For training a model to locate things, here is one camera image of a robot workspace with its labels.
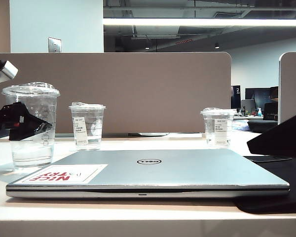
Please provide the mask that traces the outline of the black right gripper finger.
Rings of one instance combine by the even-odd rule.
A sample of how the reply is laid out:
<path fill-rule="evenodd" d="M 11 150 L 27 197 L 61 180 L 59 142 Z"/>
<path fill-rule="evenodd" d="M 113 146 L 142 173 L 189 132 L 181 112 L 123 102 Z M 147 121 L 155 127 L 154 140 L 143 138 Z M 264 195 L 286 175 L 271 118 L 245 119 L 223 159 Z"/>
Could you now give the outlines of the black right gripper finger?
<path fill-rule="evenodd" d="M 247 142 L 252 154 L 296 157 L 296 115 Z"/>

